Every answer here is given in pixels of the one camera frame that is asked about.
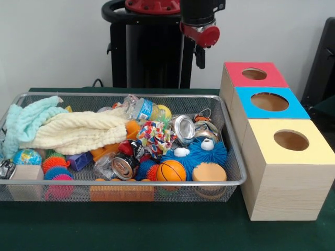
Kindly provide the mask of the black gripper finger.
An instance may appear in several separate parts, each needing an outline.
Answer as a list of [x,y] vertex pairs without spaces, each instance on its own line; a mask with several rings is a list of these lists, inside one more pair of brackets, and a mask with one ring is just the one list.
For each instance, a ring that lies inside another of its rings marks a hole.
[[205,68],[205,49],[202,47],[196,47],[196,65],[200,69]]

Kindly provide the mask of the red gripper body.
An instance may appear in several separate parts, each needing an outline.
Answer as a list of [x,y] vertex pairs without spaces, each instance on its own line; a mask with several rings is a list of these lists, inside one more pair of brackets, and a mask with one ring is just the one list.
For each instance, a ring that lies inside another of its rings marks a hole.
[[199,27],[181,23],[180,30],[186,37],[193,40],[201,48],[214,46],[220,37],[220,30],[216,26],[215,20]]

